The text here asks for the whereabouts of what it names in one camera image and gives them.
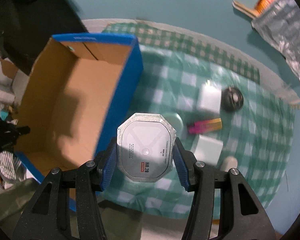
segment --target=pink yellow package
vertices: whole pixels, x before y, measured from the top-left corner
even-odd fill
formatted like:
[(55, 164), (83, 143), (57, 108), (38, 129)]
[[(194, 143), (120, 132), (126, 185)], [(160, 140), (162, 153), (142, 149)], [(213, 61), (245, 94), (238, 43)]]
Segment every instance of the pink yellow package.
[(188, 132), (191, 134), (201, 134), (222, 129), (221, 118), (212, 120), (197, 121), (188, 125)]

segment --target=blue gripper pad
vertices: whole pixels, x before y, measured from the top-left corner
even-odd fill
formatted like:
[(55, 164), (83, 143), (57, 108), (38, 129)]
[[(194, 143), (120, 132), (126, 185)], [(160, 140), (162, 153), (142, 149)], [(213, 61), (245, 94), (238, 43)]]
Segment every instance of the blue gripper pad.
[(173, 147), (173, 161), (177, 169), (180, 184), (186, 191), (188, 191), (190, 188), (189, 172), (176, 144)]
[(117, 164), (117, 144), (115, 143), (112, 146), (109, 158), (102, 171), (102, 181), (100, 184), (102, 191), (104, 191), (106, 187), (110, 185), (116, 164)]

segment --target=crumpled foil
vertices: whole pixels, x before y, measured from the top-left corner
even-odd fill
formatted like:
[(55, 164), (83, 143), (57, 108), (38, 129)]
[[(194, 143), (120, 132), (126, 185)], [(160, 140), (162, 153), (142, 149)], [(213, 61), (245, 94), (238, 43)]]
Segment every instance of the crumpled foil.
[(275, 0), (251, 24), (265, 41), (282, 53), (300, 80), (300, 8), (295, 0)]

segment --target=white cube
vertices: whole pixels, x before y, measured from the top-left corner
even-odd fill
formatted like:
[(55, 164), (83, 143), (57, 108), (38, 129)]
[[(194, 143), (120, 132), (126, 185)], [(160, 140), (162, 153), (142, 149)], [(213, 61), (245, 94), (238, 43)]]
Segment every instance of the white cube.
[(194, 153), (197, 161), (216, 166), (222, 147), (222, 141), (199, 134), (194, 140), (191, 151)]
[(197, 110), (209, 118), (220, 116), (221, 89), (203, 84), (197, 101)]

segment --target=gray fabric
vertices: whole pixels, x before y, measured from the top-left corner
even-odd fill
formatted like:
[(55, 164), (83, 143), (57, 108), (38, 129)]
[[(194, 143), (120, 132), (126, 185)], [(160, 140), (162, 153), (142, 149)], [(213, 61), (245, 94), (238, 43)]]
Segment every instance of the gray fabric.
[[(13, 230), (26, 204), (36, 191), (38, 183), (27, 179), (0, 191), (0, 227), (8, 237)], [(142, 213), (109, 201), (99, 203), (100, 213), (108, 240), (139, 240), (141, 238)], [(71, 233), (79, 238), (77, 217), (70, 212)]]
[(21, 213), (37, 187), (36, 180), (27, 179), (0, 191), (0, 227), (8, 237), (12, 237)]
[(26, 179), (26, 168), (12, 152), (0, 153), (0, 176), (6, 183), (14, 184)]

